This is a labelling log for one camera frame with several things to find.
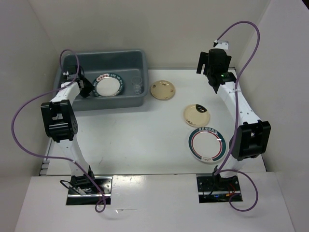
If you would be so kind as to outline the large navy rimmed plate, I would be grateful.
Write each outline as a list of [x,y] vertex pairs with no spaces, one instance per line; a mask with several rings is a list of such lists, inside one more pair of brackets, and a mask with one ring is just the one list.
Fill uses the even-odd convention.
[[122,77],[115,73],[105,73],[93,81],[95,97],[112,97],[119,95],[124,89]]

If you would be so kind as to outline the cream plate with calligraphy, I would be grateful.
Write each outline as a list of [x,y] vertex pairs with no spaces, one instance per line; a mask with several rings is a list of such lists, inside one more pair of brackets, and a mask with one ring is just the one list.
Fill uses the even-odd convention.
[[154,98],[167,101],[175,95],[176,88],[169,81],[159,80],[151,84],[150,92]]

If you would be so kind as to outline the cream plate with dark patch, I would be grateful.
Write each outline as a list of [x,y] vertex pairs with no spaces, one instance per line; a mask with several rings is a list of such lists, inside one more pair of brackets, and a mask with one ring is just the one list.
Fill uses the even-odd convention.
[[195,128],[206,126],[211,118],[208,110],[200,104],[191,104],[183,111],[185,122]]

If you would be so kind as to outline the clear cup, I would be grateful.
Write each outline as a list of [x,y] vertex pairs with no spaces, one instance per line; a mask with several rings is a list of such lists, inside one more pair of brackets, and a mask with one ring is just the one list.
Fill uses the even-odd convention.
[[132,87],[135,94],[141,94],[143,81],[140,76],[135,76],[131,79]]

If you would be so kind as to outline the large teal red rimmed plate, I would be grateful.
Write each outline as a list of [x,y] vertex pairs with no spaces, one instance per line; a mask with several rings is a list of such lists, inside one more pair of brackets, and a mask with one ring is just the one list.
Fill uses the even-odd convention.
[[195,129],[189,136],[188,145],[193,156],[206,164],[218,163],[225,157],[226,141],[214,128]]

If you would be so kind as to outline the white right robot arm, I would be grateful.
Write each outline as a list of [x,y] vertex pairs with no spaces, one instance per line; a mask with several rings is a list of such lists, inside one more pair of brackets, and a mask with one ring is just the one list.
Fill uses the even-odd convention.
[[235,121],[229,152],[215,170],[212,185],[223,190],[250,159],[265,153],[271,125],[252,110],[242,94],[239,75],[228,70],[231,56],[223,49],[213,48],[199,55],[197,73],[207,77],[209,85],[220,96]]

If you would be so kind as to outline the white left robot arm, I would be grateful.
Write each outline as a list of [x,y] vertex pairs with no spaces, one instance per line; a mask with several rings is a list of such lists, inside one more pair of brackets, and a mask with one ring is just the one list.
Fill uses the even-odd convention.
[[78,145],[78,123],[72,104],[78,95],[89,96],[92,86],[85,78],[83,68],[75,65],[62,73],[60,88],[49,102],[41,104],[45,132],[69,159],[71,181],[68,188],[77,194],[91,193],[97,182]]

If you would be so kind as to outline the grey plastic bin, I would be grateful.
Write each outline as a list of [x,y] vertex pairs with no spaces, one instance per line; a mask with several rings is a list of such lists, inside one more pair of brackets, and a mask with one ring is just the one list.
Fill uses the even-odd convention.
[[[78,53],[80,66],[85,77],[92,83],[98,76],[115,73],[124,81],[123,91],[112,97],[95,97],[93,93],[83,98],[76,97],[72,104],[74,111],[91,111],[139,107],[148,93],[148,64],[144,51],[139,49]],[[135,94],[131,79],[140,76],[143,81],[141,94]]]

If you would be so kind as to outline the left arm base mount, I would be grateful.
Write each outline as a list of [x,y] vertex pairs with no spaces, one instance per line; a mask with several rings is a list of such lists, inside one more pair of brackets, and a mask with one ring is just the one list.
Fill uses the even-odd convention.
[[[110,205],[112,176],[96,176],[95,182],[105,195],[106,205]],[[102,195],[96,187],[82,189],[67,180],[60,180],[60,183],[68,190],[66,205],[96,205],[98,201],[102,200],[100,205],[103,206]]]

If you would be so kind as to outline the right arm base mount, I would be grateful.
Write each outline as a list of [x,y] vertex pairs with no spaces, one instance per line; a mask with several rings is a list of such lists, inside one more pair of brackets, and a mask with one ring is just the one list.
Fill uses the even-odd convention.
[[241,202],[237,176],[229,178],[214,177],[213,174],[197,174],[197,190],[200,203]]

